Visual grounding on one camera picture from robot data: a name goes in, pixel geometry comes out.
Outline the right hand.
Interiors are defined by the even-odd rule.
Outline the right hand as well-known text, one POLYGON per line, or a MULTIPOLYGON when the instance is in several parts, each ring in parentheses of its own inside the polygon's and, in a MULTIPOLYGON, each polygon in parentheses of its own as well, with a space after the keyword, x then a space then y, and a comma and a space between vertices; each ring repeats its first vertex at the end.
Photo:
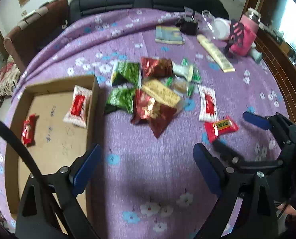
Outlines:
POLYGON ((293 208, 289 203, 282 203, 279 206, 277 206, 277 209, 280 211, 277 218, 281 218, 283 215, 292 215, 296 216, 296 209, 293 208))

